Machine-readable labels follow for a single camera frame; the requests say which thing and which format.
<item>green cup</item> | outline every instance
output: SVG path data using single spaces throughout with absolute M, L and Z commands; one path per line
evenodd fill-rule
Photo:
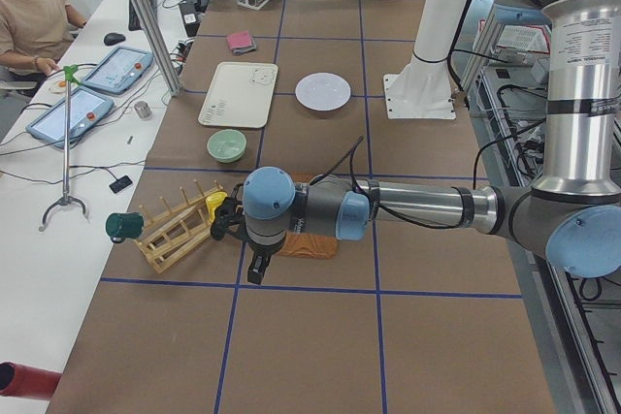
M 111 213 L 106 220 L 106 234 L 112 242 L 124 242 L 128 238 L 135 239 L 143 233 L 145 219 L 138 212 Z

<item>white label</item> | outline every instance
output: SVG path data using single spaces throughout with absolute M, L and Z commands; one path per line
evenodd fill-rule
M 550 70 L 584 65 L 617 67 L 620 50 L 619 17 L 558 24 L 552 31 Z

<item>beige t-shirt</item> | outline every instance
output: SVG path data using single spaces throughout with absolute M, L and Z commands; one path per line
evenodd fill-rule
M 0 54 L 14 50 L 58 60 L 73 41 L 68 0 L 0 0 Z M 12 70 L 18 74 L 32 70 Z

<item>tablet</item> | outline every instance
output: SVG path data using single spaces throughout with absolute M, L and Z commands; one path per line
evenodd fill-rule
M 81 80 L 81 85 L 117 96 L 139 80 L 151 63 L 151 52 L 118 46 Z
M 86 87 L 78 86 L 71 92 L 71 118 L 69 141 L 81 138 L 99 120 L 108 114 L 114 101 Z M 64 146 L 65 98 L 54 104 L 35 121 L 26 126 L 26 131 L 39 140 Z

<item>black mouse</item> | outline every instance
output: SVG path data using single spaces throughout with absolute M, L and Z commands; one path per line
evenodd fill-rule
M 125 36 L 120 33 L 108 33 L 104 36 L 104 44 L 106 46 L 113 46 L 123 41 L 125 41 Z

